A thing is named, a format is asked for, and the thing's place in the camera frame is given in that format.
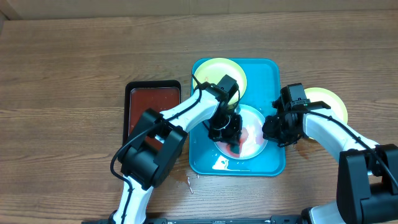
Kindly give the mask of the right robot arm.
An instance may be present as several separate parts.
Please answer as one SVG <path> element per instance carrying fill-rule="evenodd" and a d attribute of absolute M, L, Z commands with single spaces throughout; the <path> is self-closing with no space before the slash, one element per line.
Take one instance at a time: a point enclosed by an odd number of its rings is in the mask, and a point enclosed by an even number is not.
<path fill-rule="evenodd" d="M 338 162 L 336 199 L 307 208 L 298 223 L 382 223 L 397 219 L 397 146 L 380 145 L 343 124 L 329 108 L 308 106 L 267 116 L 266 140 L 279 146 L 302 137 L 318 142 Z"/>

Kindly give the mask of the light blue plate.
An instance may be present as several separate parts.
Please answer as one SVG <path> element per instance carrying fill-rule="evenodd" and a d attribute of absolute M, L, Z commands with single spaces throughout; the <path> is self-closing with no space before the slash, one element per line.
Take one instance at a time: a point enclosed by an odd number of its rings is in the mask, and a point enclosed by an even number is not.
<path fill-rule="evenodd" d="M 251 159 L 259 155 L 267 144 L 267 140 L 263 138 L 262 133 L 262 125 L 265 122 L 265 118 L 252 106 L 239 105 L 238 111 L 243 119 L 241 137 L 239 140 L 239 143 L 242 145 L 240 155 L 236 157 L 229 154 L 226 151 L 227 143 L 215 142 L 215 145 L 223 154 L 233 159 Z"/>

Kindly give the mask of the yellow-green plate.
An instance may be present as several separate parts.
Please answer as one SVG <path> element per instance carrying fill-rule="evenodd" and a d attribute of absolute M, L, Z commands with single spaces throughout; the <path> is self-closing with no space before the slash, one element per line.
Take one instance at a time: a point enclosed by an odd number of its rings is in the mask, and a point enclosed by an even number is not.
<path fill-rule="evenodd" d="M 339 135 L 342 132 L 341 128 L 332 120 L 327 119 L 327 116 L 332 116 L 334 120 L 339 121 L 343 126 L 347 126 L 348 112 L 341 98 L 330 90 L 318 87 L 305 89 L 305 94 L 311 103 L 322 101 L 331 108 L 330 110 L 315 110 L 317 114 L 323 114 L 325 117 L 315 114 L 304 116 L 304 130 L 309 131 L 310 134 L 307 138 L 313 139 L 315 136 L 316 141 L 323 141 L 326 137 Z"/>
<path fill-rule="evenodd" d="M 193 71 L 193 74 L 200 83 L 218 84 L 225 75 L 236 80 L 239 93 L 236 92 L 234 94 L 228 103 L 229 105 L 236 103 L 243 97 L 246 91 L 247 78 L 244 70 L 236 62 L 227 58 L 211 58 L 206 60 Z"/>

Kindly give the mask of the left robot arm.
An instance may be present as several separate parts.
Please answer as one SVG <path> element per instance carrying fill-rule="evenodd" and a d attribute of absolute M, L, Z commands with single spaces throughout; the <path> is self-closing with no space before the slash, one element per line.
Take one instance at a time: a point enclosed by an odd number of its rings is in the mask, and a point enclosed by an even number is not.
<path fill-rule="evenodd" d="M 123 181 L 119 207 L 109 223 L 144 223 L 152 191 L 173 169 L 191 130 L 204 124 L 214 142 L 239 143 L 236 105 L 246 86 L 203 83 L 184 102 L 174 86 L 135 87 L 127 93 L 127 137 L 110 170 Z"/>

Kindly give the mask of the green and orange sponge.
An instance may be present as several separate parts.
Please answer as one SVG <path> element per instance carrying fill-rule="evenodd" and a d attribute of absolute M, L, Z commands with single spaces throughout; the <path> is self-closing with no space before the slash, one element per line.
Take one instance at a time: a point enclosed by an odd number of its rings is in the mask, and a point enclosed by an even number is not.
<path fill-rule="evenodd" d="M 238 157 L 241 153 L 242 145 L 241 144 L 228 144 L 226 146 L 226 151 L 232 156 Z"/>

